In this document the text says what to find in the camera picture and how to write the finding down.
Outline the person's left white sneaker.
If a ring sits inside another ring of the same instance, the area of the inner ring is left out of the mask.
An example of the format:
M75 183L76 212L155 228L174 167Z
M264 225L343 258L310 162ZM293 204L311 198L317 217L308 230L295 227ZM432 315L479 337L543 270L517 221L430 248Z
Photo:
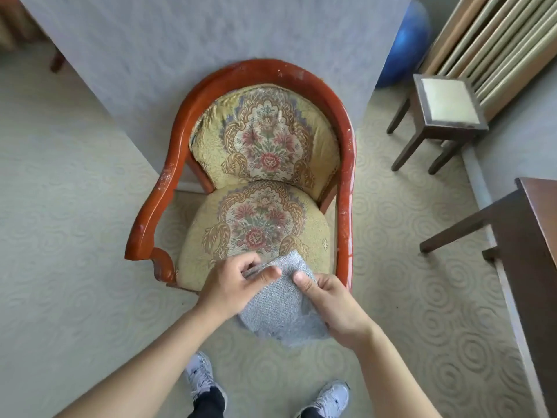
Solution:
M219 393L222 398L224 410L227 406L227 394L224 389L216 382L213 375L212 363L203 352L196 352L187 364L184 374L191 387L193 401L200 399L205 393Z

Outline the person's right white sneaker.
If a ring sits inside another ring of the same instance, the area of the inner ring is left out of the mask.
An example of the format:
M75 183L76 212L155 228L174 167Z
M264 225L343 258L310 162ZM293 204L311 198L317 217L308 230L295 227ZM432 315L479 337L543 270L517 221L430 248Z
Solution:
M308 406L318 408L320 414L322 414L324 418L340 418L349 404L349 398L350 388L348 384L345 381L334 380L326 384L320 390L317 398ZM302 409L297 413L295 418L298 417Z

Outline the dark wooden cushioned stool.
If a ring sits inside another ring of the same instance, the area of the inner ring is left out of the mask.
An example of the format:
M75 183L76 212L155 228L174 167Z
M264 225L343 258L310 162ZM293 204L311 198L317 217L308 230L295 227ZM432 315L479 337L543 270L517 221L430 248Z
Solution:
M428 174L434 175L466 144L489 129L470 84L460 78L414 74L412 89L390 122L387 134L394 132L409 110L415 133L392 164L393 172L400 170L423 141L448 141L428 169Z

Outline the person's left forearm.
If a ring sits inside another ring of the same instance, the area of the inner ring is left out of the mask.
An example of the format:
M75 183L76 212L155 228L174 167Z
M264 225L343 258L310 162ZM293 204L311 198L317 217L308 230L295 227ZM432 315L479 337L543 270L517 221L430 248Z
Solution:
M225 320L194 307L53 418L154 418L193 354Z

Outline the person's left black trouser leg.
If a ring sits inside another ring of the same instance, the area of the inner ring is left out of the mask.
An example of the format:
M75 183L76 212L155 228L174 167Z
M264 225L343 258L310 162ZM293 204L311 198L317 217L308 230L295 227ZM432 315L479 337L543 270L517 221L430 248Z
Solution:
M224 418L227 398L220 387L211 386L193 402L193 411L187 418Z

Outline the grey cloth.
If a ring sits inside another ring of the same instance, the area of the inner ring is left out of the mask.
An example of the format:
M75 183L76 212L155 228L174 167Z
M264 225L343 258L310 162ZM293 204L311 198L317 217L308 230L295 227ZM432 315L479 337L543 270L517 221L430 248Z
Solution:
M298 271L315 280L302 256L294 250L267 264L252 267L242 275L252 279L269 267L280 269L281 277L257 293L238 314L241 325L257 337L272 338L287 347L330 338L314 305L292 280Z

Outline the dark brown wooden table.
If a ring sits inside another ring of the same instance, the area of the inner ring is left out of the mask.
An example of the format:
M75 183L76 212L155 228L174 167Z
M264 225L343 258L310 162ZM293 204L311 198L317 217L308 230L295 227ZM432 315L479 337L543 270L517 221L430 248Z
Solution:
M489 226L511 325L538 418L557 418L557 180L517 178L517 189L419 245L430 253Z

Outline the person's white sneaker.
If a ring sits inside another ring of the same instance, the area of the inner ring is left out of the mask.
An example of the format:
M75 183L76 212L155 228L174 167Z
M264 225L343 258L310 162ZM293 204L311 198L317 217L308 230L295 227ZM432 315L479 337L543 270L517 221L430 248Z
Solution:
M320 390L317 398L308 406L318 408L320 414L322 414L324 418L340 418L349 404L349 398L350 388L348 384L345 381L334 380L326 384ZM295 418L298 417L302 409L297 413Z
M205 393L219 393L222 398L224 410L227 406L227 394L224 389L216 382L213 375L212 363L203 352L196 352L187 364L184 374L191 387L193 401L200 399Z

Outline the blue exercise ball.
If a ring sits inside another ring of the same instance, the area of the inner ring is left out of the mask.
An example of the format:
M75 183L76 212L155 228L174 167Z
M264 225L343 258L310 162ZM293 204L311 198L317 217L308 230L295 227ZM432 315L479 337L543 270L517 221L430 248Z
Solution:
M386 58L376 87L385 88L412 77L426 55L432 25L426 8L411 0Z

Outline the person's right forearm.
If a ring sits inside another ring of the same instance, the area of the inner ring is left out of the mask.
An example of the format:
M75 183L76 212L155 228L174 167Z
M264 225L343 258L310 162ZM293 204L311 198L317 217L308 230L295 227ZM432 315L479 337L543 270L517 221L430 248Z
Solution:
M374 418L442 418L394 344L374 323L354 349Z

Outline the person's right hand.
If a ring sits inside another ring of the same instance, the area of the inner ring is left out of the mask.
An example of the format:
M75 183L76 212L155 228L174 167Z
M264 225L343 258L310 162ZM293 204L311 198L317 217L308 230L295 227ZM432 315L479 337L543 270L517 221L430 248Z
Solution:
M369 344L376 325L335 275L321 275L323 300L315 309L334 339L357 352Z

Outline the beige radiator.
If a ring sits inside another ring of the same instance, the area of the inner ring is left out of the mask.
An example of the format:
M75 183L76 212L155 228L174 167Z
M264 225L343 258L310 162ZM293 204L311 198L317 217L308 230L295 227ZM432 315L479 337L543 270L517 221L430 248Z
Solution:
M557 0L459 0L419 71L464 78L488 121L557 56Z

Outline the person's left hand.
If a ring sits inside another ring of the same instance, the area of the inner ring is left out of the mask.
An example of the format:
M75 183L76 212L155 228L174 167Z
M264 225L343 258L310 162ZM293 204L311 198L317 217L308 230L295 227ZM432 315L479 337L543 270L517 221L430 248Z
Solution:
M253 251L220 260L209 272L198 297L195 311L221 324L240 313L259 292L246 290L244 271L258 266L259 255Z

